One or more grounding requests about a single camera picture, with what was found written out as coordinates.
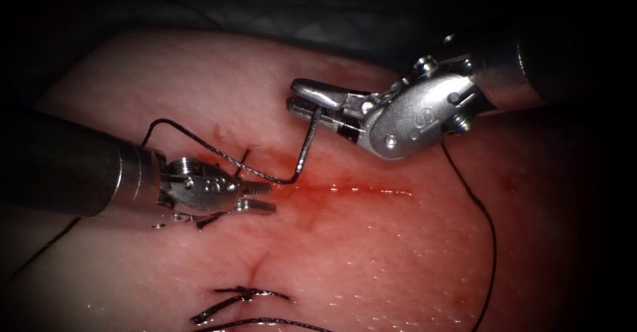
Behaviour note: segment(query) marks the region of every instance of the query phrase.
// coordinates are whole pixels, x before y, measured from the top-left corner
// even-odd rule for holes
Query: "screw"
[[[190,190],[193,186],[194,186],[194,182],[192,181],[192,178],[188,177],[186,181],[184,182],[184,188]]]
[[[443,44],[449,44],[449,43],[451,43],[451,41],[453,41],[453,39],[454,39],[455,37],[456,37],[456,35],[455,35],[455,34],[453,34],[453,33],[452,33],[451,35],[449,35],[449,36],[445,37],[445,39],[443,39]]]
[[[453,92],[447,96],[447,100],[449,101],[449,103],[455,105],[456,103],[460,102],[460,94]]]
[[[396,136],[388,135],[388,136],[385,137],[385,146],[388,149],[395,148],[397,144],[398,144],[398,139],[396,139]]]

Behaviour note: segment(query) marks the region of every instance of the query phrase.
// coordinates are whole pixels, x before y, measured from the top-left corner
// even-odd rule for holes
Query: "black suture thread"
[[[445,146],[445,144],[442,143],[441,145],[443,147],[443,153],[445,154],[445,157],[447,157],[447,160],[449,161],[449,164],[451,164],[453,171],[455,171],[456,175],[460,179],[460,182],[464,186],[466,193],[469,195],[469,198],[471,198],[473,203],[480,209],[480,211],[486,218],[487,222],[489,223],[489,228],[491,229],[491,240],[493,241],[493,263],[491,265],[491,280],[489,281],[489,290],[486,293],[486,299],[484,300],[484,305],[482,305],[482,311],[480,311],[480,315],[478,316],[478,319],[476,320],[475,325],[471,329],[472,332],[476,332],[478,331],[478,327],[480,327],[480,324],[482,323],[482,320],[484,319],[484,315],[486,315],[486,309],[489,307],[489,302],[491,301],[491,294],[493,293],[493,285],[496,282],[496,265],[498,263],[498,244],[496,242],[496,227],[495,225],[493,225],[493,219],[491,219],[491,215],[486,210],[486,207],[484,206],[484,204],[482,204],[482,201],[480,201],[480,199],[478,199],[478,197],[473,193],[473,191],[471,191],[471,188],[466,183],[464,177],[462,177],[460,170],[458,170],[458,167],[453,163],[453,160],[451,159],[451,155],[449,155],[449,151],[447,150],[447,147]]]
[[[245,164],[246,163],[246,159],[248,158],[248,154],[250,154],[250,149],[246,149],[246,152],[244,153],[244,156],[241,158],[241,164]],[[239,177],[240,173],[241,173],[241,167],[238,167],[237,171],[234,173],[234,178],[237,179]]]
[[[246,288],[243,286],[237,286],[235,288],[218,288],[214,291],[215,292],[236,292],[236,293],[240,293],[240,295],[225,299],[224,301],[221,301],[220,303],[217,303],[216,305],[213,305],[212,307],[208,308],[206,311],[203,311],[202,313],[199,313],[198,315],[191,317],[190,320],[192,322],[197,324],[202,323],[203,321],[206,320],[206,318],[210,317],[211,315],[214,315],[215,313],[219,312],[221,309],[224,309],[235,302],[251,300],[253,295],[274,295],[277,297],[282,297],[288,301],[290,300],[290,297],[287,297],[286,295],[279,292],[258,290],[256,288]]]
[[[41,254],[44,254],[44,252],[47,251],[51,246],[53,246],[53,244],[55,244],[56,242],[58,242],[58,240],[63,238],[64,235],[66,235],[69,231],[71,231],[73,226],[75,226],[81,219],[82,218],[76,217],[73,220],[71,220],[71,222],[69,222],[69,224],[62,229],[62,231],[60,231],[54,238],[52,238],[51,240],[49,240],[49,242],[47,242],[44,246],[42,246],[42,248],[40,248],[40,250],[38,250],[35,254],[33,254],[33,256],[31,256],[24,264],[22,264],[22,266],[20,266],[17,270],[15,270],[15,272],[13,272],[11,276],[9,276],[9,278],[4,282],[4,284],[2,284],[2,288],[4,288],[14,278],[16,278],[19,274],[21,274],[22,271],[24,271],[29,265],[31,265],[35,261],[35,259],[40,257]]]
[[[193,331],[193,332],[214,332],[214,331],[219,331],[219,330],[224,329],[224,328],[235,327],[235,326],[239,326],[239,325],[247,325],[247,324],[250,324],[250,323],[280,323],[282,325],[292,325],[292,326],[296,326],[296,327],[311,329],[312,331],[332,332],[329,329],[325,329],[325,328],[321,328],[321,327],[317,327],[317,326],[313,326],[313,325],[308,325],[307,323],[289,321],[287,319],[272,318],[272,317],[257,317],[257,318],[251,318],[251,319],[243,319],[241,321],[234,321],[234,322],[226,323],[226,324],[223,324],[223,325],[217,325],[217,326],[211,326],[211,327],[207,327],[207,328],[203,328],[203,329],[197,329],[196,331]]]
[[[218,211],[214,214],[210,214],[210,217],[206,220],[197,221],[196,225],[199,230],[203,229],[206,225],[217,221],[218,218],[224,216],[225,214],[230,214],[230,211]]]
[[[317,124],[319,122],[319,119],[321,117],[321,113],[322,110],[320,108],[317,108],[314,111],[314,114],[312,115],[312,120],[310,121],[310,127],[307,130],[307,134],[305,134],[305,140],[303,141],[303,146],[301,147],[301,152],[299,153],[299,158],[297,160],[297,164],[295,165],[294,168],[294,173],[292,174],[292,177],[290,179],[281,179],[281,178],[277,178],[277,177],[273,177],[271,175],[262,173],[261,171],[252,169],[251,167],[241,163],[240,161],[238,161],[237,159],[234,159],[233,157],[230,157],[229,155],[223,153],[222,151],[220,151],[219,149],[213,147],[212,145],[206,143],[206,141],[204,141],[203,139],[201,139],[200,137],[198,137],[197,135],[195,135],[194,133],[192,133],[191,131],[187,130],[185,127],[183,127],[182,125],[167,119],[167,118],[160,118],[157,119],[155,121],[153,121],[151,123],[151,125],[148,128],[148,132],[146,133],[146,136],[144,137],[144,140],[142,141],[141,145],[144,146],[146,145],[146,143],[148,143],[148,139],[150,139],[151,134],[155,128],[156,125],[158,124],[168,124],[171,127],[179,130],[182,134],[184,134],[185,136],[191,138],[193,141],[197,142],[199,145],[203,146],[204,148],[206,148],[207,150],[215,153],[216,155],[220,156],[222,159],[225,159],[226,161],[229,161],[230,163],[245,169],[246,171],[257,175],[258,177],[262,177],[268,181],[271,181],[273,183],[277,183],[277,184],[281,184],[281,185],[290,185],[293,184],[297,181],[297,179],[299,178],[299,175],[301,174],[301,171],[303,170],[303,167],[305,166],[305,161],[307,160],[307,153],[309,152],[310,149],[310,145],[312,144],[312,139],[314,139],[314,133],[317,129]]]
[[[276,291],[269,290],[259,290],[257,288],[246,288],[243,286],[237,286],[235,288],[218,288],[214,290],[215,292],[236,292],[241,293],[243,295],[248,295],[252,297],[252,295],[273,295],[281,298],[285,298],[286,300],[290,300],[290,297]]]
[[[237,295],[237,296],[225,299],[217,303],[216,305],[213,305],[212,307],[208,308],[206,311],[203,311],[202,313],[199,313],[196,316],[192,316],[190,320],[196,324],[202,323],[203,321],[206,320],[206,318],[210,317],[211,315],[214,315],[215,313],[219,312],[220,310],[226,308],[227,306],[235,302],[244,301],[245,298],[246,297],[243,295]]]

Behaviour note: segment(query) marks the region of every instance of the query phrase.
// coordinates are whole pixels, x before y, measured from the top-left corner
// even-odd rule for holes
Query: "metal instrument jaw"
[[[212,213],[247,211],[273,214],[276,206],[250,199],[249,195],[271,192],[269,183],[246,181],[219,167],[191,157],[177,159],[161,175],[161,193],[157,204],[169,207],[175,220],[202,220]],[[188,213],[175,210],[183,205]]]
[[[409,76],[385,92],[361,92],[296,79],[287,109],[309,120],[322,108],[320,123],[385,160],[404,159],[432,147],[443,133],[467,132],[481,95],[468,60],[439,64],[420,58]]]

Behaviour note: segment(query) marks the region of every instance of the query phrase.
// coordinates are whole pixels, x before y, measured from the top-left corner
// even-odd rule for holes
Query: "red blood stain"
[[[252,150],[251,154],[246,161],[248,165],[282,179],[292,176],[298,158],[290,152],[264,147]],[[220,161],[219,157],[211,153],[201,155],[199,158],[204,161]],[[227,171],[234,173],[232,166],[228,164],[222,166],[225,169],[232,169]],[[346,166],[345,161],[317,155],[308,161],[296,183],[273,184],[272,193],[259,199],[275,203],[279,211],[294,211],[298,217],[295,221],[296,227],[299,230],[311,231],[326,220],[343,218],[342,209],[334,208],[339,202],[351,202],[357,199],[378,201],[386,208],[387,205],[394,204],[396,200],[404,201],[413,196],[410,188],[401,185],[400,179],[391,178],[392,170],[387,170],[386,174],[371,175],[362,171],[353,171],[344,166]],[[245,172],[242,173],[242,177],[259,180],[258,177]]]

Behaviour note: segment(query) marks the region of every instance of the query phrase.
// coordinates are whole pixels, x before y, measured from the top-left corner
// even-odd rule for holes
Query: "dark background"
[[[3,107],[32,104],[64,72],[104,40],[137,27],[184,27],[269,37],[367,60],[400,71],[431,52],[449,33],[502,17],[545,15],[584,19],[589,36],[603,31],[599,0],[1,0]],[[583,62],[583,70],[591,69]],[[632,319],[629,224],[623,200],[630,187],[615,189],[624,163],[614,147],[622,118],[601,105],[569,110],[569,119],[588,120],[593,109],[600,128],[591,145],[607,144],[600,160],[599,229],[592,240],[591,269],[565,311],[564,329],[605,328]]]

